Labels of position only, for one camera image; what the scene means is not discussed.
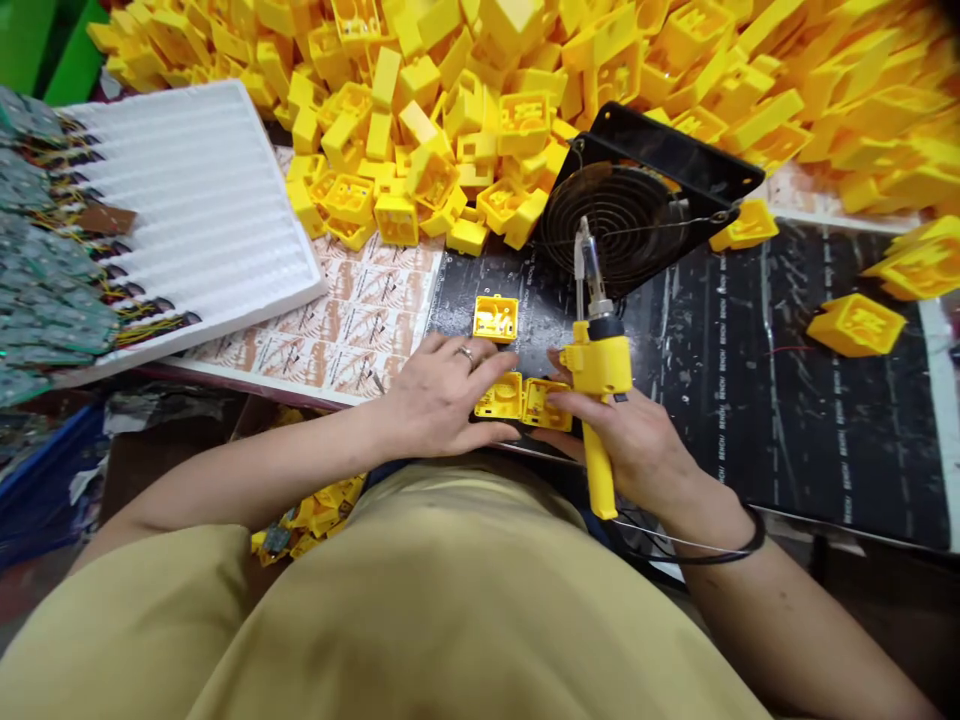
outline forearm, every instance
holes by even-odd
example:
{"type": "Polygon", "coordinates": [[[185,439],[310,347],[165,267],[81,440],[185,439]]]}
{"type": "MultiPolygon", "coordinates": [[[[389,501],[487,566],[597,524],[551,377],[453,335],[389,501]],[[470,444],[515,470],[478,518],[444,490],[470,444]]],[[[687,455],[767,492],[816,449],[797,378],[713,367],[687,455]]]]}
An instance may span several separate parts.
{"type": "MultiPolygon", "coordinates": [[[[754,526],[715,481],[670,534],[742,547],[754,526]]],[[[709,551],[676,546],[681,555],[709,551]]],[[[717,646],[779,710],[822,718],[936,718],[936,710],[859,624],[771,540],[723,565],[685,566],[684,578],[717,646]]]]}
{"type": "Polygon", "coordinates": [[[159,531],[266,527],[300,500],[386,462],[394,452],[367,403],[222,445],[175,467],[118,518],[159,531]]]}

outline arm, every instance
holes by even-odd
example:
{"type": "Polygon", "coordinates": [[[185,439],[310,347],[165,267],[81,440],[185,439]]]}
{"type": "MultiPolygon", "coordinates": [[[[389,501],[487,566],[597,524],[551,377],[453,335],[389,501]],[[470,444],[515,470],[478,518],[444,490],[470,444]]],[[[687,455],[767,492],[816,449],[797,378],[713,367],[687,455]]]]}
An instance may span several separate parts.
{"type": "Polygon", "coordinates": [[[405,457],[459,455],[519,438],[505,423],[468,423],[482,395],[516,365],[489,340],[423,341],[386,396],[310,422],[270,430],[187,460],[97,533],[72,572],[118,547],[197,525],[251,531],[332,483],[405,457]],[[457,348],[467,343],[477,364],[457,348]]]}
{"type": "MultiPolygon", "coordinates": [[[[562,375],[557,356],[551,359],[562,375]]],[[[610,453],[617,490],[657,515],[674,537],[737,549],[753,536],[736,494],[700,470],[662,406],[637,390],[609,406],[573,392],[557,393],[551,403],[590,423],[610,453]]],[[[537,430],[534,437],[582,459],[582,446],[569,435],[537,430]]],[[[679,543],[676,551],[716,554],[679,543]]],[[[717,647],[776,709],[843,720],[940,717],[776,543],[736,562],[684,566],[683,574],[717,647]]]]}

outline white foam tray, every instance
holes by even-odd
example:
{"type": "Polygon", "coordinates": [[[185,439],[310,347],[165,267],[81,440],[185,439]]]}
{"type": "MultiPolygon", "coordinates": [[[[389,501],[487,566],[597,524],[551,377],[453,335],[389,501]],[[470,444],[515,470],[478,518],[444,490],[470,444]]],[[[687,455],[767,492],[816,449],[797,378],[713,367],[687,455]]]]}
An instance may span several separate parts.
{"type": "Polygon", "coordinates": [[[72,387],[186,350],[293,310],[326,292],[310,240],[239,80],[166,90],[117,103],[62,108],[100,143],[104,159],[74,168],[108,205],[138,213],[122,238],[132,252],[102,264],[121,282],[202,322],[91,367],[64,372],[72,387]]]}

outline khaki shirt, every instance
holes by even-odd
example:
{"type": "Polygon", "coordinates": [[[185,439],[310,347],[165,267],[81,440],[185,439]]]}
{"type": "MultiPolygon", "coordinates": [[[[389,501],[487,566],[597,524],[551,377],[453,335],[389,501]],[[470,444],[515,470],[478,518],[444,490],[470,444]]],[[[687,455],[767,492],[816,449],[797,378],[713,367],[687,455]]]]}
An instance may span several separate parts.
{"type": "Polygon", "coordinates": [[[0,717],[770,718],[710,640],[546,486],[420,463],[252,611],[238,526],[115,550],[0,663],[0,717]]]}

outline ring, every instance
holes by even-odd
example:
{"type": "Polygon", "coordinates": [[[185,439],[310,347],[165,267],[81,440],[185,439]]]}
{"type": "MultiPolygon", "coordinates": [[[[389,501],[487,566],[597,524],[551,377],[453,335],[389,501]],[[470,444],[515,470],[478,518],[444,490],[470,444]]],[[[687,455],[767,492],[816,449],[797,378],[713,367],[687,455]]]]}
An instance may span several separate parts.
{"type": "Polygon", "coordinates": [[[468,348],[466,345],[461,345],[457,348],[457,352],[463,355],[467,360],[470,361],[470,372],[473,372],[477,369],[476,361],[473,357],[473,350],[468,348]]]}

